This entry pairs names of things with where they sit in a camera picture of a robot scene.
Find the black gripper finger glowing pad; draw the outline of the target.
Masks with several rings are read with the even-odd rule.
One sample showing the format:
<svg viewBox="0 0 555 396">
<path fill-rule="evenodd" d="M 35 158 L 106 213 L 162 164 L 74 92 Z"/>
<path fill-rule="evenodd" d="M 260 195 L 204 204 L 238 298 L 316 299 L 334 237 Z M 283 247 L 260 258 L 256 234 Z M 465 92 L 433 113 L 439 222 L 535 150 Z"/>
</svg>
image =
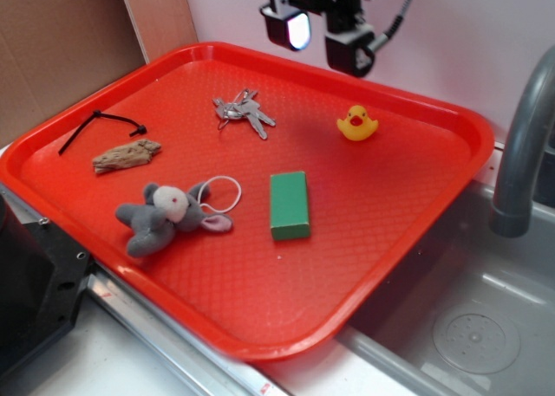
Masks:
<svg viewBox="0 0 555 396">
<path fill-rule="evenodd" d="M 293 10 L 279 15 L 270 5 L 260 9 L 270 42 L 291 51 L 304 50 L 311 40 L 310 18 L 305 11 Z"/>
<path fill-rule="evenodd" d="M 369 45 L 375 38 L 371 28 L 325 35 L 326 59 L 335 71 L 362 78 L 374 66 L 375 55 Z"/>
</svg>

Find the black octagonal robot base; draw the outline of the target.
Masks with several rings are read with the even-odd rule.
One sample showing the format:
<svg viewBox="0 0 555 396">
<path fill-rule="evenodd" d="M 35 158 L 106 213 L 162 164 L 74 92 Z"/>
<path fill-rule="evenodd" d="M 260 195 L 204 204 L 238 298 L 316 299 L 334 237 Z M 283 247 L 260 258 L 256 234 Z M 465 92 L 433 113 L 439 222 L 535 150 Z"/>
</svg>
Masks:
<svg viewBox="0 0 555 396">
<path fill-rule="evenodd" d="M 1 377 L 75 326 L 91 255 L 48 219 L 19 221 L 1 200 Z"/>
</svg>

